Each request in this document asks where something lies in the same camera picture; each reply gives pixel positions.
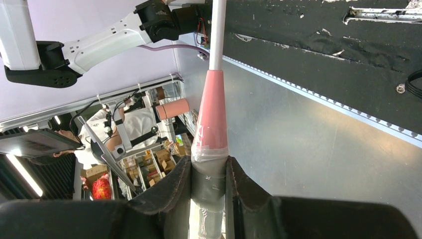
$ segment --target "white shirt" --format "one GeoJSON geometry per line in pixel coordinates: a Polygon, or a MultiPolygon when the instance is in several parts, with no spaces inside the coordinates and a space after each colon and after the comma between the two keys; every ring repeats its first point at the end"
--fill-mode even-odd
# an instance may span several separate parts
{"type": "MultiPolygon", "coordinates": [[[[104,131],[104,121],[106,120],[106,112],[103,110],[99,110],[92,116],[88,121],[87,124],[91,127],[94,133],[98,136],[98,138],[104,142],[106,145],[107,142],[105,140],[108,139],[108,135],[104,131]]],[[[134,140],[140,137],[143,134],[146,134],[151,131],[151,127],[153,127],[155,122],[155,116],[152,108],[143,108],[139,110],[135,110],[129,113],[125,113],[124,119],[124,127],[126,128],[127,135],[129,136],[130,140],[134,140]]],[[[76,150],[75,155],[78,161],[84,165],[84,169],[91,168],[92,164],[99,164],[99,162],[95,159],[93,154],[91,153],[91,137],[89,136],[85,127],[82,127],[81,132],[79,133],[79,137],[82,143],[85,145],[85,150],[76,150]]],[[[151,145],[157,141],[158,136],[154,136],[149,138],[148,140],[135,145],[134,149],[144,148],[148,145],[151,145]]]]}

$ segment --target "ceiling light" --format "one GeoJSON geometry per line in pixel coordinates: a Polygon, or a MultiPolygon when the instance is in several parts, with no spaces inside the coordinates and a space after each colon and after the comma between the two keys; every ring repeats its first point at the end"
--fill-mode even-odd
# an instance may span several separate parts
{"type": "Polygon", "coordinates": [[[56,120],[56,123],[57,123],[57,124],[61,124],[61,121],[60,121],[60,119],[59,119],[59,117],[58,117],[58,116],[55,116],[55,117],[54,117],[54,119],[56,120]]]}
{"type": "Polygon", "coordinates": [[[34,181],[31,175],[29,175],[28,171],[22,166],[19,160],[14,155],[11,155],[11,154],[6,155],[6,157],[12,163],[12,165],[16,168],[16,170],[22,175],[22,177],[28,182],[28,184],[32,187],[35,193],[41,197],[43,194],[42,189],[34,181]]]}

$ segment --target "gray metal wall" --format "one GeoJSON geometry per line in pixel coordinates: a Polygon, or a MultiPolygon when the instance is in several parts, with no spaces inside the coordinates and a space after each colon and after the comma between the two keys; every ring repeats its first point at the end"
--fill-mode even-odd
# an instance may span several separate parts
{"type": "MultiPolygon", "coordinates": [[[[178,50],[190,107],[207,63],[178,50]]],[[[422,236],[422,149],[224,62],[230,155],[273,195],[390,204],[422,236]]]]}

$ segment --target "pink cup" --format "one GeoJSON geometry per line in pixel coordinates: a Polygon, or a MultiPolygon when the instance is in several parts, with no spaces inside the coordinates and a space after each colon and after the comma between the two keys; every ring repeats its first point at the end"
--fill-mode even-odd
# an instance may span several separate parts
{"type": "Polygon", "coordinates": [[[176,100],[167,104],[155,107],[160,120],[175,117],[189,111],[189,105],[186,98],[176,100]]]}

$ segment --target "black cable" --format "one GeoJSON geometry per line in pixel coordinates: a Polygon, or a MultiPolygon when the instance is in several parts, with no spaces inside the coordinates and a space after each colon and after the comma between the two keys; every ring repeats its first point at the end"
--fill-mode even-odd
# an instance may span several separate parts
{"type": "Polygon", "coordinates": [[[110,139],[112,139],[112,138],[114,138],[114,137],[116,137],[116,136],[117,136],[117,135],[106,138],[106,139],[104,140],[103,144],[107,143],[110,139]]]}
{"type": "Polygon", "coordinates": [[[69,128],[70,128],[70,132],[72,132],[73,136],[78,140],[78,142],[81,144],[81,146],[85,149],[84,144],[82,143],[81,139],[77,136],[77,134],[75,133],[75,130],[73,129],[73,125],[72,122],[76,119],[76,117],[80,116],[84,111],[86,111],[93,103],[97,102],[96,101],[92,101],[89,105],[85,106],[79,113],[75,114],[69,122],[69,128]]]}
{"type": "Polygon", "coordinates": [[[132,93],[132,95],[130,95],[128,98],[126,98],[126,99],[124,99],[124,100],[122,100],[121,102],[119,102],[117,105],[116,105],[116,107],[114,108],[114,111],[113,111],[113,114],[111,114],[111,119],[114,121],[114,114],[116,113],[116,110],[118,109],[118,107],[119,106],[121,106],[121,104],[123,104],[125,101],[127,101],[127,99],[130,99],[130,98],[132,98],[137,92],[139,91],[139,89],[138,90],[135,90],[133,93],[132,93]]]}
{"type": "Polygon", "coordinates": [[[176,133],[176,130],[179,128],[179,125],[176,122],[172,122],[172,124],[176,124],[176,128],[173,131],[158,131],[160,133],[160,137],[161,133],[176,133]]]}
{"type": "Polygon", "coordinates": [[[416,71],[408,76],[408,79],[405,82],[406,91],[415,95],[419,99],[422,99],[422,90],[412,84],[412,81],[422,78],[422,70],[416,71]]]}

